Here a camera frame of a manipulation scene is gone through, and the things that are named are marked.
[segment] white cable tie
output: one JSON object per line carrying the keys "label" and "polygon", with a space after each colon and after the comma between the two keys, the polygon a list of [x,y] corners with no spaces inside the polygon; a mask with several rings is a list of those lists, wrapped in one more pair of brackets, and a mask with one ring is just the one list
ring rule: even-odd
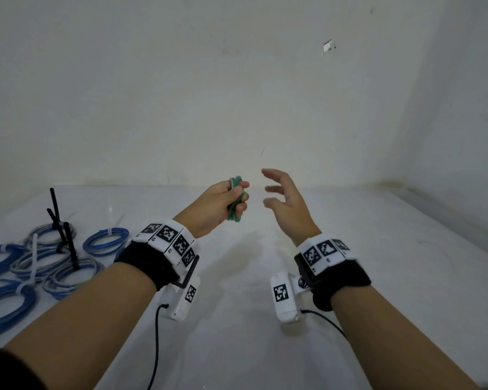
{"label": "white cable tie", "polygon": [[31,257],[31,277],[26,281],[20,283],[16,289],[16,294],[20,295],[22,292],[23,287],[26,284],[35,284],[36,281],[36,264],[38,259],[38,234],[34,233],[33,235],[33,253]]}

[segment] green cloth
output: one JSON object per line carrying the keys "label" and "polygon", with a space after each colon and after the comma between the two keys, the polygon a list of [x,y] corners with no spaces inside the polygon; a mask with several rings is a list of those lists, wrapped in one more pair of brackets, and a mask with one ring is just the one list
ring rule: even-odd
{"label": "green cloth", "polygon": [[[234,187],[236,187],[239,184],[239,182],[241,182],[241,180],[242,180],[242,178],[239,175],[235,176],[234,178],[230,178],[229,181],[232,183],[232,189]],[[242,200],[242,197],[244,197],[244,194],[246,194],[246,193],[242,192],[240,197],[237,198],[237,200],[234,203],[232,203],[231,206],[229,207],[228,217],[227,217],[228,220],[233,220],[234,222],[237,222],[237,223],[240,222],[240,216],[235,215],[235,207],[237,206],[238,203],[240,203],[240,201]]]}

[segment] white table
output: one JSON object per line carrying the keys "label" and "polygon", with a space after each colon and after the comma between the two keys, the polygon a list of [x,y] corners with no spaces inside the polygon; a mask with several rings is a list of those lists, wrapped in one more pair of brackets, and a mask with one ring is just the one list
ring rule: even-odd
{"label": "white table", "polygon": [[[62,220],[77,229],[76,247],[98,229],[139,231],[167,220],[203,189],[172,187],[56,187]],[[369,388],[347,342],[314,317],[281,327],[269,290],[276,272],[296,273],[295,248],[273,214],[267,195],[248,189],[240,223],[225,223],[201,241],[196,273],[201,285],[183,323],[160,318],[155,388]],[[317,224],[353,246],[373,285],[480,384],[488,383],[488,254],[389,192],[303,190]],[[0,243],[20,242],[49,222],[45,192],[0,220]],[[101,259],[108,265],[113,257]],[[56,303],[40,301],[3,346]],[[154,315],[160,294],[98,384],[99,389],[145,388],[155,353]],[[0,302],[0,315],[20,297]],[[304,295],[307,308],[314,308]]]}

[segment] cable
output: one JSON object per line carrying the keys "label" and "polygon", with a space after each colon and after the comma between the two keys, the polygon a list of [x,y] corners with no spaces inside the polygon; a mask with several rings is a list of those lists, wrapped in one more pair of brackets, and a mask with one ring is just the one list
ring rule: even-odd
{"label": "cable", "polygon": [[347,337],[345,336],[345,333],[341,330],[341,328],[339,328],[336,324],[334,324],[330,319],[326,318],[323,314],[321,314],[319,312],[315,312],[313,310],[309,310],[309,309],[302,309],[302,310],[300,310],[300,312],[303,313],[303,314],[315,314],[317,316],[320,316],[322,319],[324,319],[324,320],[328,321],[329,323],[331,323],[334,326],[334,328],[336,328],[340,332],[340,334],[342,334],[343,337],[345,339],[347,339]]}
{"label": "cable", "polygon": [[[59,222],[59,224],[60,224],[61,228],[63,229],[63,222]],[[69,224],[69,226],[70,226],[70,229],[72,232],[72,237],[75,237],[76,236],[76,230],[74,229],[74,227],[71,224]],[[25,239],[25,241],[23,243],[25,245],[25,248],[27,250],[32,250],[33,235],[34,234],[38,234],[39,236],[42,236],[43,234],[47,234],[48,232],[51,232],[51,231],[54,231],[54,229],[52,228],[52,223],[48,223],[46,225],[36,227],[35,229],[33,229],[29,233],[29,235]],[[49,242],[38,242],[38,247],[39,248],[56,248],[60,243],[61,243],[61,236],[58,236],[57,238],[55,238],[54,240],[49,241]]]}
{"label": "cable", "polygon": [[9,271],[11,264],[24,254],[24,249],[21,245],[0,245],[0,253],[3,252],[10,252],[10,255],[0,262],[0,274]]}
{"label": "cable", "polygon": [[[38,249],[37,253],[38,253],[38,261],[45,257],[59,254],[56,251],[56,248]],[[44,280],[45,276],[49,275],[51,272],[53,272],[55,269],[62,266],[63,264],[71,261],[71,252],[67,248],[62,248],[61,253],[65,255],[63,258],[59,259],[56,262],[52,262],[45,266],[38,266],[36,268],[36,275],[34,278],[36,283],[40,283],[41,281]],[[30,267],[32,263],[32,257],[33,257],[33,253],[28,252],[27,254],[23,255],[18,260],[13,262],[13,264],[11,264],[11,272],[21,280],[29,279],[31,276]]]}
{"label": "cable", "polygon": [[[16,295],[17,288],[22,283],[12,279],[0,279],[0,281],[7,283],[7,285],[0,287],[0,300],[2,298]],[[34,289],[34,285],[24,285],[24,287],[20,290],[20,295],[25,297],[22,306],[0,318],[0,334],[12,328],[15,324],[22,320],[36,305],[37,294]]]}
{"label": "cable", "polygon": [[169,307],[169,304],[161,304],[161,305],[159,305],[159,308],[157,308],[157,311],[156,311],[156,360],[153,364],[152,379],[150,379],[150,384],[148,385],[147,390],[150,390],[150,387],[152,387],[153,380],[156,377],[157,363],[159,361],[159,335],[157,332],[157,318],[159,317],[159,309],[161,309],[161,308],[166,309],[168,307]]}
{"label": "cable", "polygon": [[[62,300],[65,297],[67,297],[67,295],[71,294],[81,284],[88,281],[86,280],[74,284],[63,283],[62,282],[63,279],[65,279],[67,276],[75,272],[73,266],[74,264],[69,261],[63,264],[61,267],[55,269],[53,272],[47,275],[47,277],[43,281],[42,288],[57,300]],[[97,262],[90,256],[80,257],[78,259],[78,266],[79,269],[85,269],[85,268],[94,269],[94,274],[92,274],[93,277],[98,275],[99,272],[105,269],[102,263]]]}
{"label": "cable", "polygon": [[[121,227],[99,230],[83,242],[83,250],[95,257],[110,256],[111,254],[123,250],[125,241],[129,238],[129,234],[129,231],[126,228]],[[107,236],[119,236],[119,238],[110,242],[95,244],[95,242],[102,238],[106,238]]]}

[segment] sleeve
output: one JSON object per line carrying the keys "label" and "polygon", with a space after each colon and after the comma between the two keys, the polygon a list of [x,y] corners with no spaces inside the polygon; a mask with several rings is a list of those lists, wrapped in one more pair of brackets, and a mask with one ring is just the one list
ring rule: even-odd
{"label": "sleeve", "polygon": [[0,349],[0,388],[48,390],[22,360],[4,349]]}

